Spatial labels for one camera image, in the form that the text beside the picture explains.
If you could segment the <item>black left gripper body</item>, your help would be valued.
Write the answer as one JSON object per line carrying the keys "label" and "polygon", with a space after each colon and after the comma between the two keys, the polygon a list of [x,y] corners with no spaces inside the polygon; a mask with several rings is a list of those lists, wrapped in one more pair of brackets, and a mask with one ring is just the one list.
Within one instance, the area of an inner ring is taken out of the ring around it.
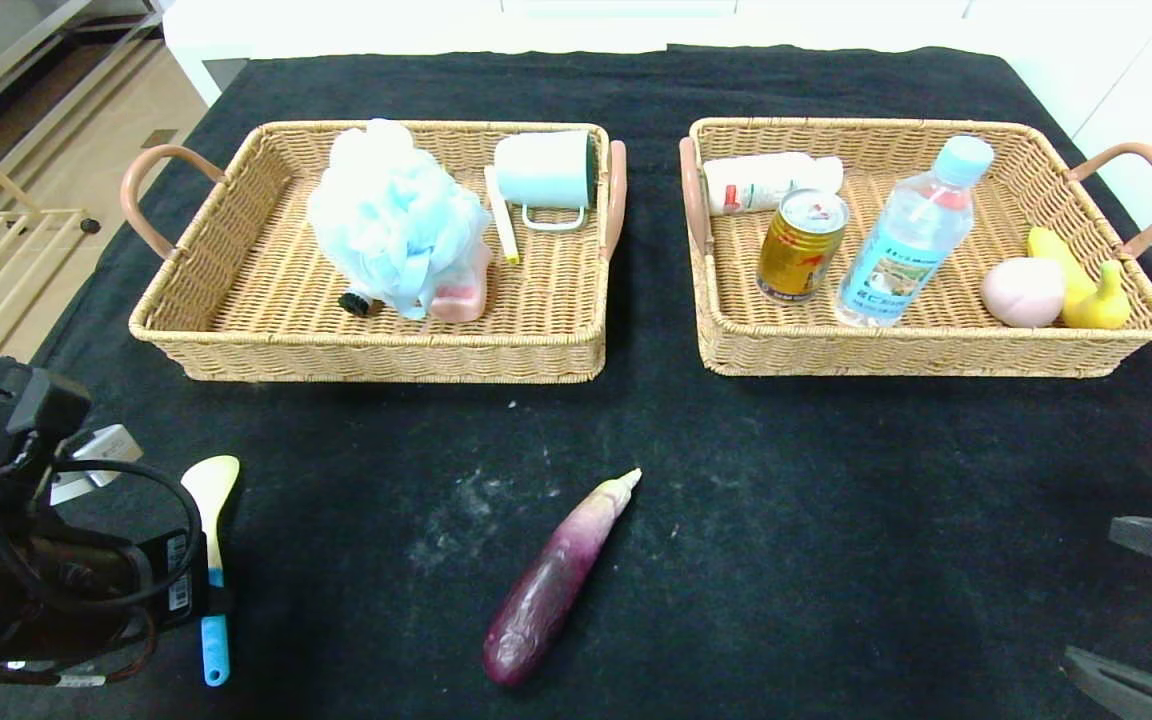
{"label": "black left gripper body", "polygon": [[166,584],[147,601],[147,611],[157,626],[183,626],[204,616],[209,609],[209,570],[205,550],[187,558],[189,537],[185,529],[170,530],[147,541],[138,551],[147,564],[146,588],[162,585],[174,571],[177,578]]}

